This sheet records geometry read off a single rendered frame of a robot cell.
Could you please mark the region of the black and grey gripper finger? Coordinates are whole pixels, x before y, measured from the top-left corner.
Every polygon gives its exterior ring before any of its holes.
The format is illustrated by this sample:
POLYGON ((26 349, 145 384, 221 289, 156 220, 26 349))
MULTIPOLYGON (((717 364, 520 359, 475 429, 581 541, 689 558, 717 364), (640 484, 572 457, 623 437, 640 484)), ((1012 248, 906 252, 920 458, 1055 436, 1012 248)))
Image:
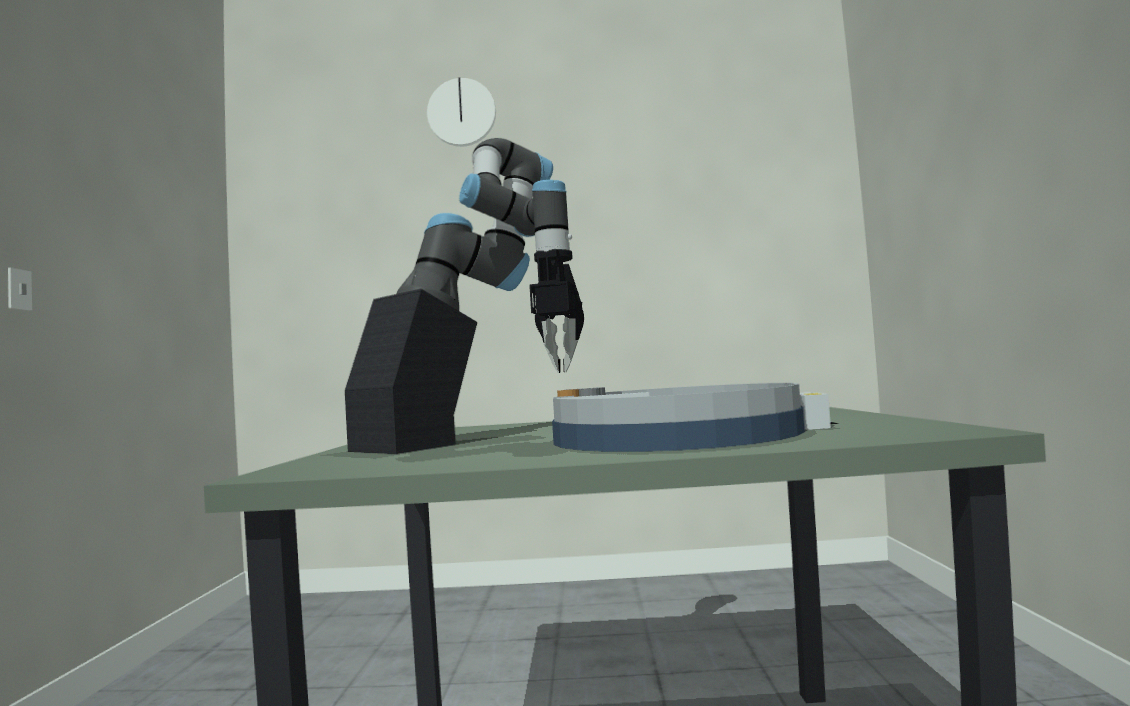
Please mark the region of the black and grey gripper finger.
POLYGON ((564 324, 562 324, 562 346, 565 349, 565 357, 562 359, 562 369, 568 372, 570 361, 573 361, 573 355, 575 352, 576 346, 579 346, 579 339, 581 331, 583 331, 584 324, 584 312, 583 302, 579 300, 579 305, 570 313, 570 319, 564 319, 564 324))
POLYGON ((560 357, 557 357, 557 345, 555 341, 557 325, 551 324, 549 315, 540 316, 540 313, 534 313, 534 324, 537 326, 537 331, 539 331, 539 334, 542 337, 542 342, 547 355, 550 357, 551 366, 554 366, 557 372, 560 372, 560 357))

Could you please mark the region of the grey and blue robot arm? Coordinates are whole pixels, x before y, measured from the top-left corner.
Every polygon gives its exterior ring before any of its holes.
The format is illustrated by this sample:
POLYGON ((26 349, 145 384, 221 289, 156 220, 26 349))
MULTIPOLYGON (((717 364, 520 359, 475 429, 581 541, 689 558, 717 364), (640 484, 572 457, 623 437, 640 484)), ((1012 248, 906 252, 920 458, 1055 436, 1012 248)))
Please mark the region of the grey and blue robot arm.
POLYGON ((564 182, 550 181, 551 162, 504 138, 476 145, 472 162, 458 201, 489 213, 494 227, 481 236, 460 213, 435 213, 415 270, 397 293, 425 288, 458 310, 458 274, 506 291, 519 286, 530 261, 524 237, 534 236, 536 252, 570 250, 568 191, 564 182))

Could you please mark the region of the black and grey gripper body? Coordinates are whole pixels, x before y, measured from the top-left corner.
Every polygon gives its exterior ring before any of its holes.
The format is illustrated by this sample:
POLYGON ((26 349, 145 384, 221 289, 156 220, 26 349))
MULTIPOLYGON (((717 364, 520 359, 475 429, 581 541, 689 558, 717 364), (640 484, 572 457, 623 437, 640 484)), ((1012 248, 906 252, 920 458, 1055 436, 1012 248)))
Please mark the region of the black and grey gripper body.
POLYGON ((537 251, 534 253, 537 284, 529 284, 531 313, 540 313, 540 316, 549 315, 549 319, 557 315, 570 319, 570 313, 573 313, 579 305, 579 300, 576 300, 579 291, 575 290, 575 285, 565 281, 564 277, 562 262, 570 260, 573 260, 573 251, 570 250, 537 251), (532 307, 532 303, 534 303, 534 307, 532 307))

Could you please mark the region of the grey round turntable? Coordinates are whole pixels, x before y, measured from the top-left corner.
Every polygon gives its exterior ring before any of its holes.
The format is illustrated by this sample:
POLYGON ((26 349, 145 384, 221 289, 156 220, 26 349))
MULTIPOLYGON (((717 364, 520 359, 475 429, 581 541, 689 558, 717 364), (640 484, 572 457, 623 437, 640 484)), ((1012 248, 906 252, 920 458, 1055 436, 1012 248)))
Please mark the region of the grey round turntable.
POLYGON ((831 428, 828 394, 798 382, 615 391, 551 398, 551 443, 586 451, 720 448, 831 428))

